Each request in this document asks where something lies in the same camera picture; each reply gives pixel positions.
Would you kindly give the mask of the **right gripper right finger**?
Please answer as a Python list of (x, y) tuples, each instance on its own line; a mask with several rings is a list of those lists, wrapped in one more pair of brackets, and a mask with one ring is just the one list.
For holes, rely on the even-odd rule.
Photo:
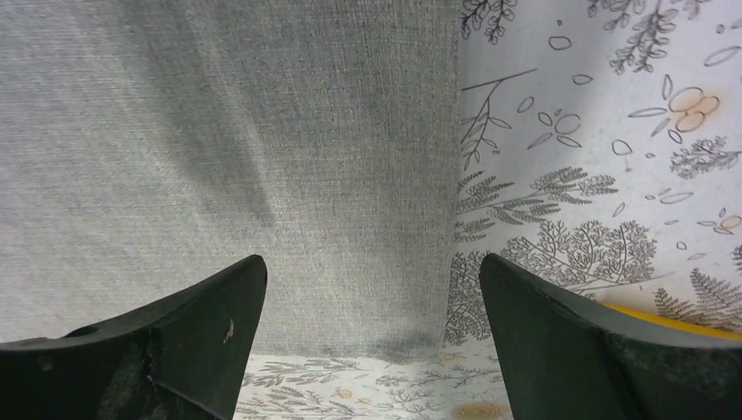
[(740, 418), (739, 340), (637, 318), (495, 254), (479, 283), (515, 418)]

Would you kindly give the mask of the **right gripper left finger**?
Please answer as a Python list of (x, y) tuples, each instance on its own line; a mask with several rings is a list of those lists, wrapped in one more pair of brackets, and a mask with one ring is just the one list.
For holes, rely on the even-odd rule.
[(2, 418), (232, 418), (267, 282), (252, 255), (65, 336), (3, 343)]

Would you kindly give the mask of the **grey cloth napkin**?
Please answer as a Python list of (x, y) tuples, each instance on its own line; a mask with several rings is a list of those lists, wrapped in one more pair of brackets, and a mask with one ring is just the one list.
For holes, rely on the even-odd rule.
[(260, 255), (255, 353), (436, 353), (458, 15), (453, 1), (2, 2), (2, 340)]

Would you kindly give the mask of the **yellow green toy window block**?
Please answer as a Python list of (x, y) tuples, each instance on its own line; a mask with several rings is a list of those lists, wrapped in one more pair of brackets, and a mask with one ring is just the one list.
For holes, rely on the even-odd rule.
[(727, 332), (723, 331), (717, 328), (712, 328), (708, 326), (703, 325), (697, 325), (692, 324), (685, 321), (680, 320), (674, 320), (671, 318), (665, 318), (659, 315), (651, 314), (645, 311), (638, 311), (635, 309), (627, 308), (625, 306), (609, 303), (609, 302), (603, 302), (602, 305), (611, 308), (617, 312), (624, 313), (628, 316), (631, 316), (636, 319), (641, 319), (643, 321), (658, 325), (658, 326), (664, 326), (671, 329), (683, 331), (686, 333), (693, 333), (695, 335), (701, 335), (705, 337), (712, 337), (717, 339), (723, 339), (723, 340), (736, 340), (741, 341), (741, 334), (737, 332)]

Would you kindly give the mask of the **floral patterned tablecloth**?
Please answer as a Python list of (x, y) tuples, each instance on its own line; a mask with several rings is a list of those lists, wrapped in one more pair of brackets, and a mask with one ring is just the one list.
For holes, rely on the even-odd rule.
[(741, 4), (465, 1), (442, 353), (255, 356), (239, 419), (511, 419), (479, 286), (497, 253), (614, 305), (741, 331)]

